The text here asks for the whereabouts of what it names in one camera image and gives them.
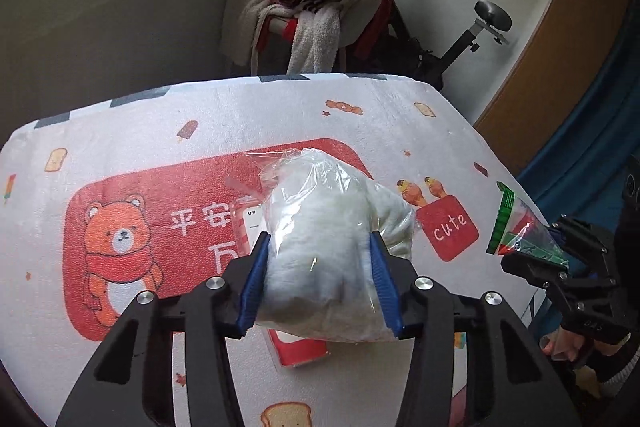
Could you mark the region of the person's right hand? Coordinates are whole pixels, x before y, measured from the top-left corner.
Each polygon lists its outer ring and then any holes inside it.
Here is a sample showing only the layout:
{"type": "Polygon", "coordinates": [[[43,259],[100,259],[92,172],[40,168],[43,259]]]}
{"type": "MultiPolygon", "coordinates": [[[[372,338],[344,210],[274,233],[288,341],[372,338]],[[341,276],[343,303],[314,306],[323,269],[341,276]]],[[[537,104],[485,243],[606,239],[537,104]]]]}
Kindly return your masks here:
{"type": "Polygon", "coordinates": [[[631,335],[628,334],[619,343],[610,345],[598,340],[588,340],[582,335],[566,331],[559,326],[555,331],[540,338],[539,347],[547,357],[554,361],[576,362],[582,356],[580,354],[582,351],[589,353],[592,350],[597,350],[607,357],[615,355],[630,337],[631,335]]]}

